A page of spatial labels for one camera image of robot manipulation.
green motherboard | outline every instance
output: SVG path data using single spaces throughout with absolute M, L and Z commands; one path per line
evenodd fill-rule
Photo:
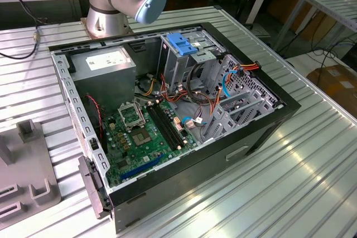
M 141 112 L 144 125 L 142 124 L 132 129 L 128 129 L 127 125 L 128 122 L 135 122 L 139 119 L 135 111 L 127 109 L 125 117 L 123 117 L 123 113 L 121 115 L 116 113 L 103 119 L 108 146 L 107 159 L 110 164 L 107 179 L 111 187 L 197 146 L 196 140 L 186 129 L 179 132 L 175 128 L 173 119 L 176 114 L 169 103 L 164 100 L 158 104 L 158 107 L 157 109 L 161 109 L 159 112 L 162 112 L 162 115 L 165 114 L 165 118 L 161 116 L 160 122 L 157 121 L 157 118 L 155 121 L 149 111 L 150 108 L 143 106 L 141 107 Z M 172 143 L 168 140 L 170 137 L 160 132 L 163 127 L 161 124 L 163 120 L 175 128 L 176 133 L 174 134 L 178 135 L 177 137 L 180 137 L 184 142 L 184 145 L 182 147 L 179 146 L 179 149 L 173 148 Z

connector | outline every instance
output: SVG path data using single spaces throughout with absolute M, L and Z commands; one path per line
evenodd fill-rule
M 36 31 L 33 33 L 33 40 L 36 43 L 39 43 L 41 41 L 41 35 L 40 32 L 36 29 Z
M 259 69 L 262 68 L 262 66 L 260 65 L 260 63 L 258 61 L 255 61 L 255 63 L 258 65 Z

red cable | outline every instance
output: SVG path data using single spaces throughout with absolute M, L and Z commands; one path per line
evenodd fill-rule
M 92 96 L 90 95 L 86 95 L 87 98 L 89 98 L 95 105 L 97 112 L 98 112 L 98 118 L 99 118 L 99 128 L 100 128 L 100 140 L 102 140 L 102 132 L 103 132 L 103 128 L 102 128 L 102 117 L 100 116 L 100 109 L 99 109 L 99 105 L 98 103 L 92 98 Z

ram slot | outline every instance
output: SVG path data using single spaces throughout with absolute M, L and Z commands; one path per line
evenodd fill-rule
M 182 138 L 173 128 L 170 121 L 166 118 L 165 113 L 158 105 L 148 107 L 147 111 L 172 150 L 177 150 L 179 146 L 184 146 Z

blue plastic clip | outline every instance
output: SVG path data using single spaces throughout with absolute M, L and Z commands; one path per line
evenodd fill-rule
M 169 42 L 179 51 L 181 56 L 197 53 L 198 49 L 192 47 L 189 41 L 180 33 L 167 35 Z

